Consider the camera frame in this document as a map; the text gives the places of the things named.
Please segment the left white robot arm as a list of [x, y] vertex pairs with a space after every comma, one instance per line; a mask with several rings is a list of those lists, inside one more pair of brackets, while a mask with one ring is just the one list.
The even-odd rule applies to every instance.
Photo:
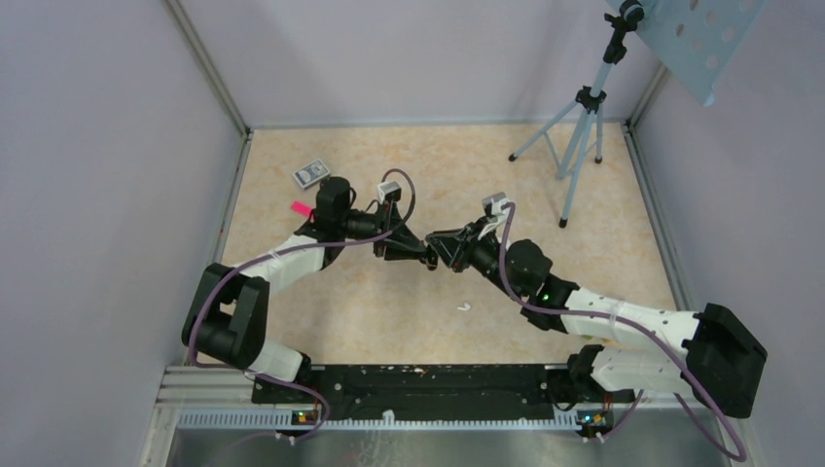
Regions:
[[370, 244], [385, 261], [418, 261], [437, 267], [435, 251], [407, 227], [394, 181], [377, 187], [377, 210], [354, 208], [349, 181], [322, 181], [310, 217], [284, 243], [235, 267], [213, 263], [202, 273], [181, 341], [192, 358], [203, 353], [215, 365], [275, 378], [275, 390], [289, 402], [310, 393], [309, 357], [267, 337], [269, 299], [299, 279], [330, 266], [349, 246]]

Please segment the black round charging case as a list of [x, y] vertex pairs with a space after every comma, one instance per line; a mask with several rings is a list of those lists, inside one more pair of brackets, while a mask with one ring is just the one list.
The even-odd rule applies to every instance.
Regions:
[[439, 260], [440, 260], [440, 258], [439, 258], [439, 255], [438, 255], [437, 251], [434, 248], [432, 248], [431, 246], [428, 246], [426, 248], [426, 251], [423, 253], [423, 256], [422, 256], [420, 262], [428, 270], [434, 271], [438, 268]]

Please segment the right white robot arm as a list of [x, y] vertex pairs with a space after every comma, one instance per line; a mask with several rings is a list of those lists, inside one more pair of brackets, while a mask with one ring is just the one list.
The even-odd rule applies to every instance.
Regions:
[[534, 327], [619, 344], [614, 350], [593, 344], [569, 359], [578, 398], [652, 390], [691, 394], [729, 417], [752, 414], [768, 353], [728, 307], [668, 310], [597, 294], [552, 274], [552, 260], [535, 242], [502, 245], [484, 220], [435, 231], [425, 241], [452, 271], [472, 268], [508, 298], [522, 300], [520, 315]]

